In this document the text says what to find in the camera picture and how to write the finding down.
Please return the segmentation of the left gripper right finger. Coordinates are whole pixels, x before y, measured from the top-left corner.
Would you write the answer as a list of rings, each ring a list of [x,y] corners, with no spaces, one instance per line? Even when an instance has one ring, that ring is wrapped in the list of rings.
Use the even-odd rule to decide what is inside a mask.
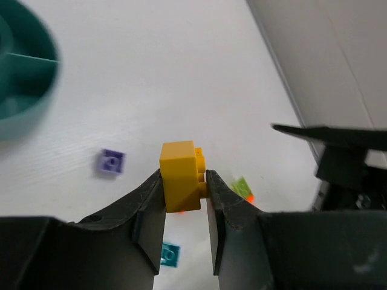
[[[385,211],[264,212],[206,173],[221,289],[385,289]]]

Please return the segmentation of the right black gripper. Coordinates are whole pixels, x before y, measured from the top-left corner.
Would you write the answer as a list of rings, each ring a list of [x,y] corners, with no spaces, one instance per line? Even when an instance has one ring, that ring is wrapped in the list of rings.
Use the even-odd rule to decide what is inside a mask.
[[[385,130],[282,124],[272,128],[324,145],[315,173],[321,183],[313,211],[386,210],[386,170],[365,162],[370,150],[386,152]]]

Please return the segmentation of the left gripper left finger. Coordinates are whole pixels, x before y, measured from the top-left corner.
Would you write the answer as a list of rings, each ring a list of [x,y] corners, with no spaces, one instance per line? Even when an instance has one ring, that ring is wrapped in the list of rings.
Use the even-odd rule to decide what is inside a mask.
[[[1,218],[2,289],[152,289],[166,209],[160,172],[83,218]]]

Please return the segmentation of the small purple lego brick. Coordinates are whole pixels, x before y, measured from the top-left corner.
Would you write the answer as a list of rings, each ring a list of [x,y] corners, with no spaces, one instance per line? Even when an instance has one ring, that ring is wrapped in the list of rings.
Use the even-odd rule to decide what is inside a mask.
[[[126,154],[110,149],[102,149],[97,159],[96,170],[110,175],[121,175],[125,165]]]

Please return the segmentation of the yellow lego brick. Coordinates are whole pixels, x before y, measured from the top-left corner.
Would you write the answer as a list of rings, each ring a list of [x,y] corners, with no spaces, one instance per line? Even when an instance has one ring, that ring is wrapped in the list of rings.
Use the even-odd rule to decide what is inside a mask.
[[[159,163],[166,212],[199,210],[200,199],[207,197],[202,148],[195,147],[193,141],[164,143]]]

